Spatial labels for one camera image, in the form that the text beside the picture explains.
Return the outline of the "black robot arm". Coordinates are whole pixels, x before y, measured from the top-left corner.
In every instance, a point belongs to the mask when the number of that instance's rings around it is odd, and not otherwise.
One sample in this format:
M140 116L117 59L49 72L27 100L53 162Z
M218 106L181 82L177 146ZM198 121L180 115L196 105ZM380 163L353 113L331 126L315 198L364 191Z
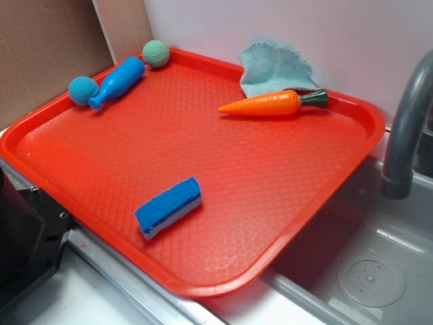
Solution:
M18 190L1 170L1 311L58 271L70 224L45 191Z

